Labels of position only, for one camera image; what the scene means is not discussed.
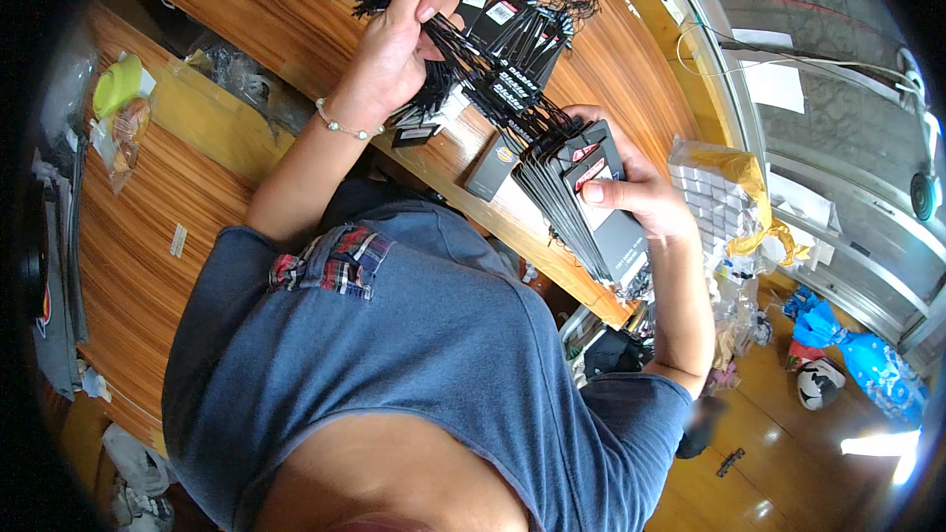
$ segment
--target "wrist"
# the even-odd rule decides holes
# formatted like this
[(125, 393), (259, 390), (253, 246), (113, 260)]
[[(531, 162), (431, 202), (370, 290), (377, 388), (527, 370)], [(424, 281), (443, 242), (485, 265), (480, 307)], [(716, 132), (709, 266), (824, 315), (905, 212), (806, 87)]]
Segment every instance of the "wrist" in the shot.
[(685, 226), (680, 227), (679, 231), (653, 239), (650, 243), (651, 247), (654, 248), (656, 246), (657, 248), (676, 254), (694, 250), (702, 254), (703, 242), (700, 240), (700, 230), (692, 218), (688, 220), (689, 222), (684, 221), (683, 224), (685, 224)]
[(323, 112), (341, 127), (355, 132), (363, 130), (368, 134), (376, 134), (378, 127), (391, 116), (391, 112), (375, 100), (359, 97), (343, 87), (338, 87), (325, 98)]

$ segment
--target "fingernail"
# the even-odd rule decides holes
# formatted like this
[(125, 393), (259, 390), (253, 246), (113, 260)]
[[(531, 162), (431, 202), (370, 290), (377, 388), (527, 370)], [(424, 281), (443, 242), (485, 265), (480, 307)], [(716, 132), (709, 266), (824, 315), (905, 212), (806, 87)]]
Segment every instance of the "fingernail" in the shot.
[(582, 188), (582, 197), (589, 204), (600, 204), (605, 201), (605, 190), (597, 183), (585, 183)]

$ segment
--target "green bowl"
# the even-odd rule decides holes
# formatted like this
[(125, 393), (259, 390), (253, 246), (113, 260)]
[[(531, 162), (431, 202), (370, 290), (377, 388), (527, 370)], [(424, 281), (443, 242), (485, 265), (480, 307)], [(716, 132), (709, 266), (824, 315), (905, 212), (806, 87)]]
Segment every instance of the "green bowl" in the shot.
[(141, 86), (141, 58), (129, 54), (102, 72), (92, 94), (92, 110), (101, 120), (138, 94)]

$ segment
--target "blue plastic bag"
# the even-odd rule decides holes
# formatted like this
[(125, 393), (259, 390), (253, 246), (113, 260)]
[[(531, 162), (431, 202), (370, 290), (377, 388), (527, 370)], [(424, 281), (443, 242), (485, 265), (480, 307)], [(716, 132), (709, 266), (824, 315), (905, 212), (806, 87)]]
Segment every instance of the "blue plastic bag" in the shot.
[(798, 343), (813, 348), (838, 346), (847, 371), (874, 404), (905, 428), (919, 427), (930, 389), (910, 364), (877, 335), (847, 332), (831, 305), (819, 301), (808, 288), (799, 286), (798, 291), (785, 303), (789, 312), (797, 313), (793, 337)]

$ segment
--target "red wire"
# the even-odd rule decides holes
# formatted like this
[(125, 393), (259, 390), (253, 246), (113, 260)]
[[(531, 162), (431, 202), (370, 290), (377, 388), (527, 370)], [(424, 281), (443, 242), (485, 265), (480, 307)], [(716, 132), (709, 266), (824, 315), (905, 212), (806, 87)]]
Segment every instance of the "red wire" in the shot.
[(880, 37), (883, 41), (886, 41), (886, 42), (888, 42), (888, 43), (890, 42), (889, 39), (887, 39), (886, 37), (884, 37), (883, 35), (881, 35), (881, 33), (880, 33), (879, 31), (877, 31), (876, 29), (874, 29), (873, 27), (871, 27), (870, 25), (868, 25), (868, 24), (865, 23), (864, 21), (857, 20), (856, 18), (851, 17), (850, 15), (845, 15), (844, 13), (841, 13), (841, 12), (839, 12), (839, 11), (835, 11), (834, 9), (829, 9), (829, 8), (826, 7), (826, 6), (821, 6), (820, 4), (812, 4), (812, 3), (810, 3), (810, 2), (805, 2), (805, 1), (803, 1), (803, 0), (777, 0), (777, 1), (779, 1), (779, 2), (786, 2), (787, 4), (794, 4), (794, 5), (797, 5), (797, 6), (809, 7), (809, 8), (817, 9), (818, 11), (824, 11), (825, 13), (831, 13), (832, 15), (836, 15), (836, 16), (838, 16), (838, 17), (845, 18), (845, 19), (847, 19), (848, 21), (851, 21), (851, 22), (853, 22), (853, 23), (856, 23), (857, 25), (860, 25), (860, 26), (863, 27), (864, 29), (867, 29), (867, 30), (870, 31), (871, 33), (874, 33), (875, 35), (877, 35), (878, 37)]

